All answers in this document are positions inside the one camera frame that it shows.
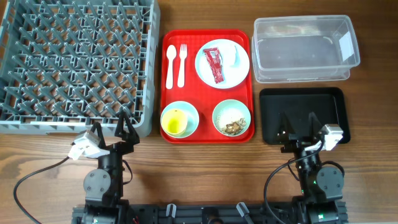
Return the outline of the white napkin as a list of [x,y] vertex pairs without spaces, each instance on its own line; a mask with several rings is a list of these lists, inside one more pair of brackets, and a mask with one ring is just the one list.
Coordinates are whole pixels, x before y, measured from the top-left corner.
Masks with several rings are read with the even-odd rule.
[[226,48],[226,63],[228,66],[233,67],[236,63],[236,59],[238,57],[238,50],[235,45],[231,44]]

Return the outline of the yellow plastic cup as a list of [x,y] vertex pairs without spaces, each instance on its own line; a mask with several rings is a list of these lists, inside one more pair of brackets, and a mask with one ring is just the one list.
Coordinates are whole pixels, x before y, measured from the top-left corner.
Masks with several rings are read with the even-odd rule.
[[171,136],[183,134],[187,128],[188,117],[180,109],[170,109],[163,113],[160,124],[162,129]]

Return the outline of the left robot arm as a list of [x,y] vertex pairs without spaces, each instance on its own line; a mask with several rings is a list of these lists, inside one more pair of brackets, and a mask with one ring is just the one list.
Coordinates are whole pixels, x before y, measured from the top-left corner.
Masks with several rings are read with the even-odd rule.
[[85,206],[81,215],[73,210],[72,223],[139,223],[139,218],[130,207],[128,200],[123,200],[123,171],[128,163],[123,155],[132,153],[134,145],[140,143],[139,135],[132,126],[125,112],[119,114],[114,135],[121,141],[106,145],[101,124],[92,125],[90,133],[99,141],[96,143],[103,150],[97,157],[98,167],[90,171],[83,182],[86,192]]

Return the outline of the cream plastic fork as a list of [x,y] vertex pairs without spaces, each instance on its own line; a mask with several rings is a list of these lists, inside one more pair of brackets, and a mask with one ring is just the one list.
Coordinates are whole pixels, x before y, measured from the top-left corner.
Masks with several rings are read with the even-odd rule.
[[186,44],[182,44],[180,46],[179,57],[180,57],[180,67],[179,67],[179,71],[178,71],[177,86],[179,88],[182,88],[182,87],[184,87],[184,84],[185,84],[185,59],[187,58],[187,45]]

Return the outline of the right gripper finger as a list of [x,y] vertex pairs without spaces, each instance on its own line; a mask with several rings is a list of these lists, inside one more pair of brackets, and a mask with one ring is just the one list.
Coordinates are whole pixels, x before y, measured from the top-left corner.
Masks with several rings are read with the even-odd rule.
[[316,114],[314,112],[309,113],[308,121],[310,123],[310,135],[316,136],[322,129],[323,125],[319,122]]
[[277,136],[288,136],[289,134],[293,134],[294,129],[285,113],[280,114],[280,122],[277,131]]

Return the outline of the red ketchup packet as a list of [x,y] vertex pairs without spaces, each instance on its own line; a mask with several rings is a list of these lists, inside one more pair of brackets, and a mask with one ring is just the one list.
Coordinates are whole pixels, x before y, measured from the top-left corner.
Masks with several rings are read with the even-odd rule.
[[204,49],[203,53],[207,59],[207,62],[211,68],[215,83],[221,83],[224,81],[222,72],[222,62],[220,50],[217,47]]

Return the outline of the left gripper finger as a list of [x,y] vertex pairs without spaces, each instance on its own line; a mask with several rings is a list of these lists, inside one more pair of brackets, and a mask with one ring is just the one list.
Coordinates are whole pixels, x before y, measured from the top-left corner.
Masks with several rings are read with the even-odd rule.
[[106,144],[105,144],[105,140],[104,140],[104,136],[103,136],[103,132],[102,132],[102,127],[101,124],[99,122],[95,122],[90,131],[92,133],[96,133],[96,135],[99,137],[99,144],[98,147],[99,148],[105,148]]
[[129,116],[124,112],[120,112],[118,123],[114,132],[115,137],[133,137],[134,128],[129,120]]

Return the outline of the cream plastic spoon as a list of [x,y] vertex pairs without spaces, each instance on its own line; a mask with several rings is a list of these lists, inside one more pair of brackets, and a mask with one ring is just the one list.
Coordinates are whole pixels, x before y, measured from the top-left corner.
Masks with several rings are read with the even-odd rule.
[[168,68],[167,68],[167,77],[166,77],[166,83],[165,87],[168,90],[171,90],[173,88],[173,66],[174,66],[174,59],[177,56],[177,49],[175,48],[174,45],[169,45],[166,51],[166,57],[168,59]]

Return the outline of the food scraps and rice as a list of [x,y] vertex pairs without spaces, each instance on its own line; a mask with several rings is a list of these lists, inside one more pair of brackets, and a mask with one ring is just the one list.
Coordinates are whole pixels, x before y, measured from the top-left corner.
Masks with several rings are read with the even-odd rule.
[[240,134],[245,125],[246,119],[240,110],[230,108],[220,112],[216,117],[218,130],[227,136],[235,136]]

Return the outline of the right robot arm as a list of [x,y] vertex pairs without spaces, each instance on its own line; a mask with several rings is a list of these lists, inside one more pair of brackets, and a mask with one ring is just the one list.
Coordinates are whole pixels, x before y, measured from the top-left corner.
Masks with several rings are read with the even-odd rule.
[[347,223],[343,186],[345,172],[333,161],[320,160],[321,151],[332,150],[343,138],[337,124],[322,125],[314,112],[308,115],[308,134],[298,134],[285,113],[280,114],[276,140],[282,153],[292,153],[302,196],[293,199],[297,222]]

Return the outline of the green bowl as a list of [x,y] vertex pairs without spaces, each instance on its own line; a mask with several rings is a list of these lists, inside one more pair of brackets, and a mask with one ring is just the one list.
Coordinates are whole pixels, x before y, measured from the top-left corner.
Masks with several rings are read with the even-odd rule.
[[238,100],[224,100],[218,103],[212,112],[215,129],[224,136],[243,135],[251,124],[251,112]]

